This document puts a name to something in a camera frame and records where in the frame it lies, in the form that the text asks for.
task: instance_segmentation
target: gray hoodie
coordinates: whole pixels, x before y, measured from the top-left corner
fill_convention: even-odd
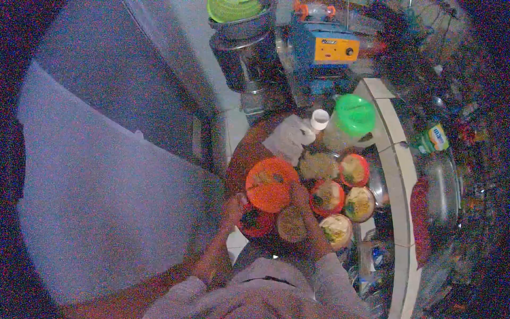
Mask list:
[[[208,292],[200,279],[191,276],[158,299],[143,319],[370,317],[335,253],[322,257],[314,266],[307,280],[289,263],[259,258],[225,288]],[[260,279],[266,276],[290,285]]]

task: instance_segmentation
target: orange clip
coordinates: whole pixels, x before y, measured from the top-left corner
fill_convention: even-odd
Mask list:
[[[299,6],[301,5],[301,2],[299,2],[299,0],[294,0],[294,11],[297,12],[299,11]]]
[[[334,6],[329,6],[329,7],[327,7],[327,9],[331,11],[331,13],[327,15],[330,18],[332,18],[337,12],[337,10],[335,9]]]
[[[304,21],[308,17],[308,6],[300,5],[299,10],[301,11],[301,16],[299,17],[300,21]]]

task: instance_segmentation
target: white cup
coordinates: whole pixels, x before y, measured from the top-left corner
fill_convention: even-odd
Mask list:
[[[324,130],[329,122],[329,114],[324,110],[315,110],[310,119],[310,125],[318,130]]]

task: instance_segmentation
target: bottle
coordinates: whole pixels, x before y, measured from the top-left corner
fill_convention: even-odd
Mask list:
[[[365,148],[372,139],[359,140],[375,127],[375,107],[354,94],[334,95],[335,109],[324,129],[323,142],[327,148],[341,153],[345,148]]]

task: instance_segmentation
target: yellow control panel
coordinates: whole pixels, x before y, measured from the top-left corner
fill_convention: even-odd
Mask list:
[[[347,39],[315,39],[316,64],[346,64],[358,59],[360,42]]]

